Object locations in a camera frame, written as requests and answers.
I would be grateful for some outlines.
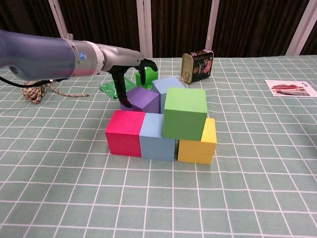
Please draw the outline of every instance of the printed picture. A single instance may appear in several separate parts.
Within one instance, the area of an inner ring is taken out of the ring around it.
[[[316,91],[303,81],[266,80],[274,96],[317,97]]]

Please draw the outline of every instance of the spam can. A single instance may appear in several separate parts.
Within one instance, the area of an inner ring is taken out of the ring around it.
[[[210,77],[213,52],[208,49],[184,53],[182,57],[181,79],[191,84]]]

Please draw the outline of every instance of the foam block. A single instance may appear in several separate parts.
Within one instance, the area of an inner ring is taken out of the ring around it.
[[[175,140],[163,138],[163,114],[146,113],[140,132],[142,158],[174,161]]]
[[[210,165],[217,144],[214,119],[207,118],[201,141],[180,140],[177,160]]]
[[[155,72],[150,67],[147,67],[145,69],[145,84],[144,85],[141,84],[141,76],[140,76],[139,72],[137,72],[135,74],[135,82],[136,82],[137,86],[151,90],[152,89],[152,81],[157,80],[159,78],[158,76],[159,76],[158,72]]]
[[[145,113],[159,113],[159,94],[148,89],[136,86],[126,93],[132,108],[120,103],[121,110]]]
[[[152,81],[152,91],[159,93],[160,113],[164,114],[166,94],[169,87],[185,88],[176,77],[160,78]]]
[[[144,112],[114,111],[105,130],[110,153],[141,157],[140,131]]]
[[[207,118],[206,93],[201,89],[168,88],[163,136],[200,141]]]

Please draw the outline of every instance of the robotic arm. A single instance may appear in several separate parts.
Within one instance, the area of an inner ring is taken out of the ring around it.
[[[145,59],[138,51],[95,44],[88,41],[25,35],[0,30],[0,68],[9,67],[12,73],[25,81],[62,81],[71,77],[98,75],[101,71],[112,75],[119,101],[126,107],[127,99],[124,74],[136,68],[145,84],[145,67],[154,71],[156,64]],[[12,85],[34,87],[37,85]]]

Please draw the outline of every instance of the green grid tablecloth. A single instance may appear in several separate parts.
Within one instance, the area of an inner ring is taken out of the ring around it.
[[[180,79],[181,59],[154,60]],[[0,238],[316,237],[317,99],[274,97],[265,79],[317,90],[317,57],[215,59],[185,85],[216,120],[211,166],[110,155],[106,73],[54,85],[89,97],[48,87],[37,105],[1,83]]]

